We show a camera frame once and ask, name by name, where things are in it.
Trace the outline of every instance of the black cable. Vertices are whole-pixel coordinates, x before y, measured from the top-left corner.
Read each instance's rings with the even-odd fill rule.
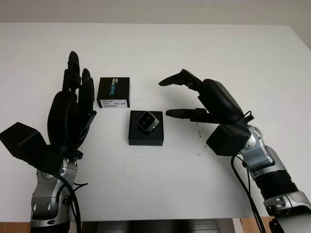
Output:
[[[74,191],[77,191],[79,188],[82,188],[83,186],[86,186],[86,185],[88,185],[88,183],[82,183],[82,184],[78,185],[78,187],[76,187],[74,189]]]
[[[236,156],[238,159],[240,159],[241,161],[242,161],[242,163],[244,163],[244,160],[243,159],[241,159],[239,156]]]
[[[81,186],[81,185],[84,186],[84,185],[87,185],[88,183],[75,183],[75,182],[73,182],[73,184],[76,185],[76,186]]]
[[[248,180],[248,193],[249,195],[251,195],[251,180],[249,179],[249,172],[247,169],[246,171],[247,171],[247,180]]]
[[[245,113],[245,114],[244,114],[244,117],[245,117],[247,114],[250,114],[250,115],[251,115],[251,114],[252,114],[252,111],[248,111],[247,113]]]
[[[71,207],[72,215],[73,215],[74,219],[76,219],[76,218],[77,218],[77,215],[76,215],[76,212],[75,212],[75,210],[74,210],[74,208],[73,208],[73,203],[72,203],[72,202],[71,202],[71,204],[70,204],[70,207]]]
[[[263,222],[262,222],[262,220],[261,220],[261,217],[260,217],[260,215],[259,215],[259,212],[258,212],[258,210],[257,210],[257,207],[256,207],[256,205],[255,205],[255,203],[254,203],[254,200],[253,200],[252,196],[250,195],[249,191],[247,190],[247,188],[246,188],[244,182],[242,181],[241,177],[239,176],[237,170],[235,169],[235,166],[234,166],[234,159],[235,159],[236,157],[237,157],[237,155],[233,155],[233,156],[231,157],[231,167],[232,167],[232,170],[233,170],[235,176],[237,177],[237,179],[239,180],[239,182],[241,183],[242,188],[244,189],[244,191],[245,191],[246,194],[247,194],[247,197],[248,197],[248,199],[249,199],[250,205],[251,205],[251,207],[252,207],[252,211],[253,211],[254,216],[255,216],[255,220],[256,220],[257,225],[258,225],[258,228],[259,228],[259,231],[260,231],[261,233],[266,233],[266,230],[265,230],[265,228],[264,228]]]
[[[58,173],[53,173],[52,175],[55,176],[57,179],[59,179],[61,182],[63,182],[63,184],[66,186],[66,188],[70,192],[70,197],[72,198],[73,203],[74,203],[74,207],[76,209],[76,213],[74,214],[74,220],[75,220],[76,225],[77,225],[77,233],[82,233],[80,209],[79,209],[78,200],[77,200],[77,197],[74,193],[74,190],[72,189],[70,183],[64,177],[62,177]]]

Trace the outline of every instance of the barcode label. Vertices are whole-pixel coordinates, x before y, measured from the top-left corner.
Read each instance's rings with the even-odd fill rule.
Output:
[[[126,100],[101,100],[103,108],[127,108]]]

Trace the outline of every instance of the robotic arm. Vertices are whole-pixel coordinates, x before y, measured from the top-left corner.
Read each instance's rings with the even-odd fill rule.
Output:
[[[189,89],[197,91],[198,99],[209,113],[206,109],[198,108],[195,110],[175,109],[168,110],[166,115],[175,118],[188,118],[195,122],[219,124],[207,140],[207,145],[217,155],[231,156],[231,165],[250,199],[254,213],[257,209],[249,190],[242,183],[233,165],[234,158],[238,153],[243,156],[243,162],[248,172],[261,190],[265,200],[263,204],[268,214],[276,217],[269,224],[271,231],[273,233],[281,233],[284,230],[300,232],[297,227],[291,229],[289,228],[291,225],[286,224],[288,219],[295,219],[304,224],[301,232],[310,232],[311,203],[292,182],[277,153],[265,145],[259,129],[248,124],[254,119],[251,112],[244,114],[220,82],[211,79],[205,79],[202,82],[187,70],[183,69],[180,73],[159,83],[160,86],[171,84],[186,85]],[[261,232],[265,232],[262,224],[259,224],[259,229]]]
[[[77,188],[73,190],[72,186],[78,171],[77,160],[83,156],[78,148],[96,115],[93,103],[93,79],[87,69],[80,77],[79,58],[72,51],[62,91],[56,94],[48,117],[50,145],[37,130],[19,122],[0,133],[1,142],[14,157],[38,169],[38,184],[32,197],[31,233],[67,233],[70,207],[77,232],[81,233],[79,205],[74,193]]]

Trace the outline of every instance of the realsense logo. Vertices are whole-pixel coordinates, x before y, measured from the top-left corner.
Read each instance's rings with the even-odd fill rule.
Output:
[[[112,79],[111,87],[110,87],[110,96],[115,94],[116,84],[118,83],[118,79]]]

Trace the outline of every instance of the product box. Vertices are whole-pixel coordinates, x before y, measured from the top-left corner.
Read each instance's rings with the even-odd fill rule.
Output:
[[[101,78],[97,102],[100,108],[129,108],[130,78]]]
[[[138,126],[137,121],[145,111],[131,111],[128,132],[129,145],[136,146],[162,146],[164,141],[163,113],[150,111],[158,120],[159,124],[153,132],[144,132]]]

